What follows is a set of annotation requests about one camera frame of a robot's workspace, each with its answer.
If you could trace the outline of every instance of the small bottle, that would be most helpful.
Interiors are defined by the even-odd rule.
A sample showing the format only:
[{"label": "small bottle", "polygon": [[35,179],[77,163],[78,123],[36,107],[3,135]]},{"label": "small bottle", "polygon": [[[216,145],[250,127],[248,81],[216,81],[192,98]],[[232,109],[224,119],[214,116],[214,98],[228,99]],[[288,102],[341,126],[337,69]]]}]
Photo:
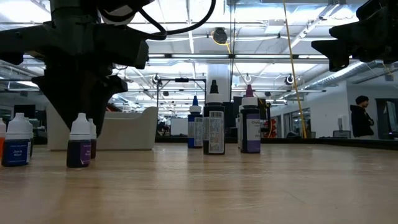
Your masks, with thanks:
[{"label": "small bottle", "polygon": [[191,114],[188,115],[188,148],[201,149],[203,147],[203,116],[200,114],[201,107],[198,105],[197,96],[193,97],[189,112]]},{"label": "small bottle", "polygon": [[93,118],[88,119],[90,123],[90,134],[91,134],[91,159],[95,159],[97,156],[97,127],[94,124]]},{"label": "small bottle", "polygon": [[88,167],[91,159],[90,124],[86,114],[79,113],[72,123],[67,149],[67,167]]},{"label": "small bottle", "polygon": [[243,106],[239,106],[239,113],[236,122],[236,131],[238,132],[238,149],[241,150],[242,147],[242,122],[241,122],[241,110],[243,110]]},{"label": "small bottle", "polygon": [[6,139],[6,129],[6,124],[0,118],[0,158],[2,158],[2,149],[4,147],[4,140]]},{"label": "small bottle", "polygon": [[8,123],[1,158],[2,166],[24,166],[29,163],[31,135],[24,114],[16,113],[15,118]]},{"label": "small bottle", "polygon": [[33,155],[33,124],[29,121],[29,118],[25,118],[25,121],[29,124],[31,134],[30,134],[30,155],[29,157],[32,157]]},{"label": "small bottle", "polygon": [[218,94],[216,80],[211,81],[210,94],[206,95],[206,106],[203,109],[203,153],[205,155],[224,155],[224,114],[225,107]]},{"label": "small bottle", "polygon": [[241,110],[242,126],[242,153],[260,153],[261,150],[261,127],[260,110],[257,108],[258,99],[253,97],[251,85],[248,85],[246,97],[242,99],[243,110]]}]

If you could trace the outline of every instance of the black jacket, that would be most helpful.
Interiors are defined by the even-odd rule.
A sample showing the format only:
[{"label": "black jacket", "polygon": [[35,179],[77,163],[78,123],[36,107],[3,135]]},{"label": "black jacket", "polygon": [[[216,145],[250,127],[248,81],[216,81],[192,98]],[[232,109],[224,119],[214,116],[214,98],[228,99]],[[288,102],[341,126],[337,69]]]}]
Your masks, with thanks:
[{"label": "black jacket", "polygon": [[365,109],[356,105],[351,105],[350,109],[354,137],[372,136],[374,133],[371,126],[374,125],[374,121],[369,117]]}]

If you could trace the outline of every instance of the white column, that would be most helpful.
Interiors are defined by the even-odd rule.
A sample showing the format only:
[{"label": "white column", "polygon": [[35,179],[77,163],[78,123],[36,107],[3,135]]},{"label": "white column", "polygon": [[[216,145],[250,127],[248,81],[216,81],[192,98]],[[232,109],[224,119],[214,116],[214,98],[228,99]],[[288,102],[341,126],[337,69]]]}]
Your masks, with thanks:
[{"label": "white column", "polygon": [[230,102],[231,74],[228,64],[209,64],[207,68],[207,93],[210,92],[211,81],[216,80],[218,93],[223,102]]}]

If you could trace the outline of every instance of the black hat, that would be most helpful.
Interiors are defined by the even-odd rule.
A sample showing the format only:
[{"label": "black hat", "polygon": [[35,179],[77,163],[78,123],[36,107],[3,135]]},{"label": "black hat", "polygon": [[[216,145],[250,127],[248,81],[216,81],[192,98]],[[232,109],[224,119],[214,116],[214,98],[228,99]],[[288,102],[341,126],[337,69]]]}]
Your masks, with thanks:
[{"label": "black hat", "polygon": [[357,105],[361,104],[361,103],[363,103],[365,101],[369,101],[369,98],[367,96],[359,96],[359,97],[357,97],[357,99],[355,99],[355,103]]}]

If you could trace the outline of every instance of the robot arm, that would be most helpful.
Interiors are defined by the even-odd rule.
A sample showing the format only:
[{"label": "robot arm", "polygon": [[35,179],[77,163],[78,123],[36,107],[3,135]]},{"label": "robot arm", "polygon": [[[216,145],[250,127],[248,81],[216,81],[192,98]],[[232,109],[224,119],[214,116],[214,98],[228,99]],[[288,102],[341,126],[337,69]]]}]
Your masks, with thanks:
[{"label": "robot arm", "polygon": [[398,60],[396,0],[369,0],[356,11],[359,22],[329,30],[337,40],[313,41],[312,47],[330,60],[330,71],[349,65],[349,56],[362,62],[375,59],[384,63]]},{"label": "robot arm", "polygon": [[[71,128],[77,114],[93,118],[101,133],[106,105],[115,93],[128,91],[114,64],[145,68],[147,39],[164,40],[204,24],[214,11],[191,27],[166,31],[142,9],[154,0],[50,0],[52,20],[39,26],[0,31],[0,60],[18,65],[25,54],[42,60],[44,76],[32,79]],[[101,24],[98,12],[104,21]],[[126,25],[139,12],[159,32],[147,34]]]}]

